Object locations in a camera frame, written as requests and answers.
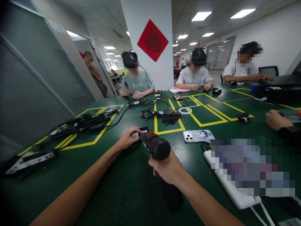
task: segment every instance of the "red diamond sign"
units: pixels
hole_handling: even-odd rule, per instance
[[[137,45],[152,58],[153,61],[157,62],[168,43],[169,41],[162,32],[149,20]]]

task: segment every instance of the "white pillar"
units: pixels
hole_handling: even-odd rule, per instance
[[[172,88],[174,84],[171,0],[121,0],[121,5],[133,51],[137,53],[140,65],[151,75],[156,90]],[[149,20],[168,40],[167,46],[156,62],[137,45]]]

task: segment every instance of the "power strip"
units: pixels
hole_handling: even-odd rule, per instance
[[[211,167],[211,150],[205,151],[204,157]],[[220,183],[226,190],[228,196],[238,209],[246,209],[248,207],[258,204],[261,201],[261,198],[259,196],[257,196],[257,198],[255,198],[255,196],[247,196],[245,193],[241,192],[234,185],[232,185],[231,182],[221,177],[215,171],[213,172],[215,173]]]

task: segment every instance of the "white shirt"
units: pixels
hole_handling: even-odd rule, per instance
[[[213,81],[213,78],[210,77],[207,68],[201,67],[196,73],[192,73],[190,68],[186,67],[181,70],[176,86],[178,84],[196,84],[199,86],[204,86],[210,81]]]
[[[250,76],[258,73],[259,71],[253,63],[240,64],[236,61],[236,66],[235,63],[233,62],[233,63],[229,63],[225,67],[223,71],[223,77],[225,75],[231,75],[233,77],[243,77],[243,76]]]

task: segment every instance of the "pink object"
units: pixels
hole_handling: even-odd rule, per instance
[[[176,91],[178,91],[178,93],[184,93],[184,92],[191,91],[191,89],[179,89],[177,87],[174,87],[173,89],[175,89]]]

